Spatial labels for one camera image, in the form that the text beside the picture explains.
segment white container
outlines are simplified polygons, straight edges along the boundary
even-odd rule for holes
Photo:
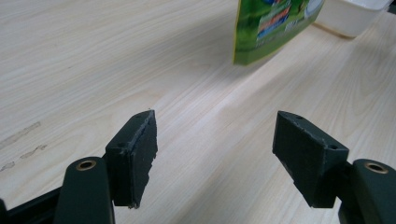
[[[326,0],[315,23],[340,35],[360,35],[392,0]]]

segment green package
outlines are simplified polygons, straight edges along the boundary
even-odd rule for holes
[[[317,18],[324,0],[239,0],[233,62],[249,64],[285,45]]]

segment wooden table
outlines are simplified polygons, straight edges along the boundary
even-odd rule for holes
[[[117,223],[338,223],[272,153],[276,111],[396,167],[396,17],[344,39],[310,26],[267,63],[232,65],[238,1],[0,3],[0,197],[15,207],[102,156],[156,110],[141,207]]]

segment tabletop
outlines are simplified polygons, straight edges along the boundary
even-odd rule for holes
[[[233,65],[238,1],[0,3],[0,198],[15,207],[103,156],[156,111],[140,208],[117,223],[339,223],[313,209],[272,153],[276,112],[315,123],[348,161],[396,167],[396,24],[346,39],[311,25],[266,62]]]

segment wood grain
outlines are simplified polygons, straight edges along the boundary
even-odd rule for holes
[[[339,223],[311,209],[272,154],[276,111],[300,114],[396,167],[396,29],[355,39],[308,27],[266,63],[232,65],[237,1],[2,1],[0,197],[15,207],[102,156],[156,110],[159,152],[117,223]]]

